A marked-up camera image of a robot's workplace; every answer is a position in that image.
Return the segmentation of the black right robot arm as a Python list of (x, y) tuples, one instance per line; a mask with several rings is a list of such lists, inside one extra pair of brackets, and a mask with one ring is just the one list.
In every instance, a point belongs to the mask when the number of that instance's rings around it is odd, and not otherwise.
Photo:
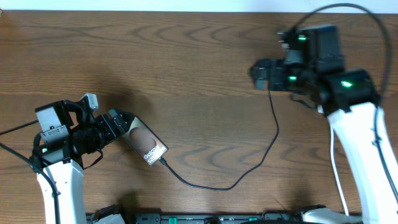
[(283, 59), (264, 58), (251, 68), (258, 90), (308, 95), (338, 136), (360, 197), (361, 223), (397, 221), (397, 159), (374, 83), (363, 69), (346, 70), (333, 25), (281, 35)]

